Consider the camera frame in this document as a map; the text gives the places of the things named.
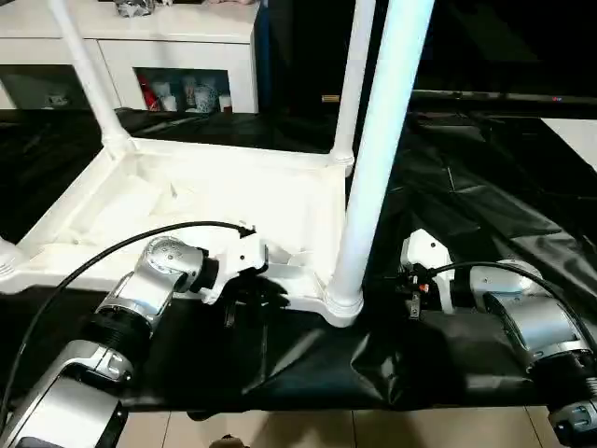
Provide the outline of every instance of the tile floor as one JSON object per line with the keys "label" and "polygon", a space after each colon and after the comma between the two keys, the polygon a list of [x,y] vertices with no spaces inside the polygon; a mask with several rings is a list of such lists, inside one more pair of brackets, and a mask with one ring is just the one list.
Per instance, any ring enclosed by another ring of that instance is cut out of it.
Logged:
{"label": "tile floor", "polygon": [[413,413],[332,411],[133,413],[118,448],[208,448],[232,434],[251,448],[560,448],[547,410],[482,408]]}

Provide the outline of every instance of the black plastic sheet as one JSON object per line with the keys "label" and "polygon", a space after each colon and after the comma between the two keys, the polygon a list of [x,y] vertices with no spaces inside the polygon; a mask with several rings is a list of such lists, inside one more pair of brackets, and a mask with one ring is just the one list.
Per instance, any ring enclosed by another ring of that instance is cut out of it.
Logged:
{"label": "black plastic sheet", "polygon": [[[211,118],[122,111],[137,136],[326,152],[335,123],[249,115]],[[91,115],[27,113],[0,118],[0,235],[18,241],[100,149]],[[135,410],[198,413],[246,409],[419,409],[541,403],[498,319],[474,312],[458,273],[456,315],[408,321],[395,293],[404,238],[425,228],[455,260],[516,256],[558,283],[590,324],[597,316],[597,178],[538,119],[410,114],[382,210],[356,324],[333,329],[317,315],[237,307],[225,329],[213,307],[175,301],[147,363],[123,393]],[[48,294],[31,288],[0,297],[0,356],[11,359],[28,320]],[[233,301],[238,291],[227,288]],[[25,353],[18,399],[103,294],[67,291]],[[0,365],[0,384],[8,363]]]}

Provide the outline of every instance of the black cable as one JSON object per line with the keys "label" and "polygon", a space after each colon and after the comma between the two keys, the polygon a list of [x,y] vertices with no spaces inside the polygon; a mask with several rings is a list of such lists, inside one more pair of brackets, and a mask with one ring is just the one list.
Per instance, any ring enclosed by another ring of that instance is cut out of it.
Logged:
{"label": "black cable", "polygon": [[178,229],[184,229],[187,227],[221,227],[225,229],[232,229],[237,231],[241,237],[248,236],[252,233],[255,233],[254,230],[247,229],[242,226],[237,226],[235,224],[229,224],[228,222],[220,222],[220,221],[189,221],[189,222],[181,222],[178,224],[173,224],[171,226],[160,227],[158,229],[154,229],[153,231],[145,231],[138,235],[132,236],[120,243],[112,245],[108,247],[106,250],[100,252],[98,255],[90,259],[89,261],[82,264],[80,267],[75,269],[70,275],[68,275],[61,283],[56,286],[56,288],[52,291],[52,293],[46,298],[46,300],[41,304],[31,322],[29,323],[29,327],[25,331],[25,334],[22,337],[21,346],[19,347],[19,351],[15,356],[14,360],[12,361],[12,366],[10,368],[10,374],[8,375],[7,385],[4,389],[4,395],[2,397],[2,405],[0,405],[0,434],[4,432],[4,429],[7,425],[7,416],[8,416],[8,403],[10,400],[10,392],[12,390],[12,386],[14,384],[15,378],[17,376],[17,370],[19,369],[19,365],[21,364],[22,354],[27,348],[27,343],[31,339],[33,332],[35,331],[35,327],[41,317],[42,314],[48,309],[48,307],[56,300],[58,295],[68,286],[70,285],[73,280],[79,277],[82,273],[87,271],[91,266],[96,264],[97,262],[101,261],[102,259],[106,258],[108,255],[113,254],[117,250],[120,250],[122,247],[126,245],[131,245],[132,243],[136,243],[137,241],[143,240],[150,236],[158,235],[160,233],[164,233],[166,231],[175,231]]}
{"label": "black cable", "polygon": [[582,333],[583,337],[587,340],[589,344],[590,350],[593,352],[594,356],[597,356],[597,343],[595,342],[595,338],[590,333],[589,329],[582,321],[580,316],[576,313],[576,311],[568,304],[568,302],[563,298],[562,294],[558,291],[558,289],[553,286],[549,281],[534,275],[533,273],[528,273],[527,271],[519,268],[518,266],[514,266],[511,264],[506,263],[498,263],[496,261],[461,261],[458,263],[447,264],[445,266],[441,266],[439,268],[429,269],[427,270],[426,274],[430,276],[430,278],[435,277],[439,273],[444,273],[446,271],[452,271],[454,269],[463,269],[463,268],[474,268],[477,266],[485,266],[489,268],[497,268],[502,269],[504,271],[510,271],[512,273],[517,273],[523,277],[526,277],[530,280],[533,280],[543,289],[545,289],[554,299],[559,301],[562,304],[562,307],[568,313],[572,319],[574,320],[576,326]]}

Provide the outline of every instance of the white pipe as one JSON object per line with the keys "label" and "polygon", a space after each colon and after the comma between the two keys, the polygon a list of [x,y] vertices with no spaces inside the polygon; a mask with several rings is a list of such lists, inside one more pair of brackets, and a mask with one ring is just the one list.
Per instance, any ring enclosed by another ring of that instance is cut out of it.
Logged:
{"label": "white pipe", "polygon": [[342,96],[340,97],[340,111],[338,113],[338,123],[336,124],[336,136],[334,138],[334,147],[330,151],[332,158],[347,165],[347,175],[352,171],[354,164],[354,128],[356,127],[358,107],[361,100],[374,13],[375,0],[356,0],[353,30],[351,31],[351,41],[348,46]]}
{"label": "white pipe", "polygon": [[49,8],[62,30],[62,39],[66,42],[73,56],[73,66],[78,79],[87,95],[95,118],[100,123],[104,145],[108,146],[108,142],[114,141],[122,145],[127,145],[127,142],[132,144],[129,134],[120,125],[116,112],[110,104],[104,84],[93,66],[91,57],[76,28],[66,1],[49,0]]}
{"label": "white pipe", "polygon": [[394,164],[434,0],[390,0],[356,161],[346,226],[326,302],[358,314],[361,284]]}

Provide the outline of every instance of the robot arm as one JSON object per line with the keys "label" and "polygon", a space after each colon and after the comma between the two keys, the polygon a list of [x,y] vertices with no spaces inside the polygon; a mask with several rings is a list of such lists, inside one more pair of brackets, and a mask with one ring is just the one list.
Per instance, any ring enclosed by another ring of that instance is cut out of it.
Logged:
{"label": "robot arm", "polygon": [[106,389],[131,380],[173,294],[190,290],[213,303],[239,273],[266,269],[256,234],[214,258],[173,237],[151,240],[14,412],[0,448],[116,446],[127,413]]}
{"label": "robot arm", "polygon": [[[451,264],[448,249],[425,230],[415,231],[402,246],[401,265],[414,280],[410,316],[418,318],[421,278],[427,271]],[[499,268],[512,266],[513,273]],[[500,317],[522,366],[533,379],[549,409],[549,421],[561,444],[597,445],[597,359],[577,317],[530,278],[541,273],[530,264],[504,259],[470,271],[470,288],[479,311]],[[450,281],[453,270],[435,275],[441,309],[453,314]]]}

